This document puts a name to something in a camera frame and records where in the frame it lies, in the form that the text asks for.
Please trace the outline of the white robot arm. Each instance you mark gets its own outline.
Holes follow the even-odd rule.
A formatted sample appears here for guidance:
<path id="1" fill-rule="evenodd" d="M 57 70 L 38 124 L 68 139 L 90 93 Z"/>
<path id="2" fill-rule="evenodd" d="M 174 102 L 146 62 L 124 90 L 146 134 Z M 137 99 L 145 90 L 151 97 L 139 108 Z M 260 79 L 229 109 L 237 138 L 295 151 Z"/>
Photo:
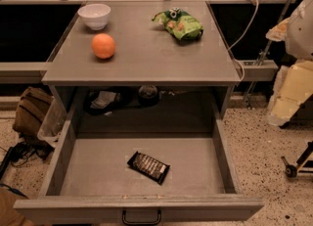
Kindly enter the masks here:
<path id="1" fill-rule="evenodd" d="M 281 66 L 277 72 L 268 104 L 268 123 L 283 126 L 313 95 L 313 0 L 302 0 L 266 37 L 284 41 L 286 53 L 296 58 L 291 67 Z"/>

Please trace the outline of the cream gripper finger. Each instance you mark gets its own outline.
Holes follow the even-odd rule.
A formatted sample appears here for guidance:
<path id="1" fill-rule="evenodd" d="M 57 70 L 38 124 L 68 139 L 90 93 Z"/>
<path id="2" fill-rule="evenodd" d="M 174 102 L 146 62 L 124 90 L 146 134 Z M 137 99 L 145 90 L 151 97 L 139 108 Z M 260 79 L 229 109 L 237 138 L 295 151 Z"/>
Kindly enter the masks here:
<path id="1" fill-rule="evenodd" d="M 275 42 L 284 41 L 286 39 L 289 22 L 290 19 L 286 18 L 276 24 L 273 28 L 268 30 L 266 33 L 266 38 Z"/>
<path id="2" fill-rule="evenodd" d="M 267 122 L 285 125 L 312 95 L 312 61 L 297 60 L 291 67 L 281 66 L 268 104 Z"/>

